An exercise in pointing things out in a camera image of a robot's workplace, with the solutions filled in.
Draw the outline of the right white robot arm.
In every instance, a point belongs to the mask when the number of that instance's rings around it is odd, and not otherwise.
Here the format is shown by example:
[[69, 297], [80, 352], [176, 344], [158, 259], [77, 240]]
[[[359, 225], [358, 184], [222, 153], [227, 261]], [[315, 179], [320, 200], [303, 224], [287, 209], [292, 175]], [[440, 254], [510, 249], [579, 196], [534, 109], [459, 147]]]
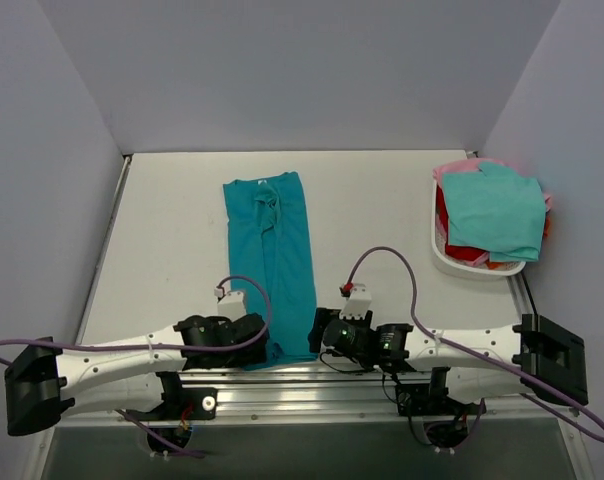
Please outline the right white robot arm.
[[356, 320], [338, 309], [317, 309], [310, 351], [326, 347], [366, 371], [430, 373], [426, 400], [441, 413], [459, 403], [528, 392], [556, 405], [588, 403], [583, 339], [542, 315], [524, 314], [516, 324], [478, 330], [373, 327], [372, 316], [368, 311]]

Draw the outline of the teal t-shirt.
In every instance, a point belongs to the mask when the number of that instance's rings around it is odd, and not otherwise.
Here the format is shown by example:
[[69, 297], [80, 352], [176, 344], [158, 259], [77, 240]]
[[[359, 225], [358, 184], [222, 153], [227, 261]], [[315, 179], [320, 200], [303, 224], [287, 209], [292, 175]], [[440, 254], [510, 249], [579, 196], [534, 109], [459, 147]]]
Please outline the teal t-shirt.
[[268, 294], [273, 318], [262, 368], [313, 362], [310, 333], [317, 307], [303, 186], [296, 172], [223, 186], [232, 275]]

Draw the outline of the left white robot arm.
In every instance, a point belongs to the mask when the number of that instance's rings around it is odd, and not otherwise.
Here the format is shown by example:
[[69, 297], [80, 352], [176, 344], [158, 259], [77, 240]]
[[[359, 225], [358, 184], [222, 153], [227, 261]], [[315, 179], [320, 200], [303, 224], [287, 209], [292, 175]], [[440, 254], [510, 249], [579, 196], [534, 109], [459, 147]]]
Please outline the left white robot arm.
[[216, 390], [188, 388], [182, 373], [264, 362], [267, 326], [256, 313], [194, 315], [122, 343], [28, 341], [4, 372], [8, 433], [31, 435], [67, 416], [109, 410], [141, 421], [212, 420]]

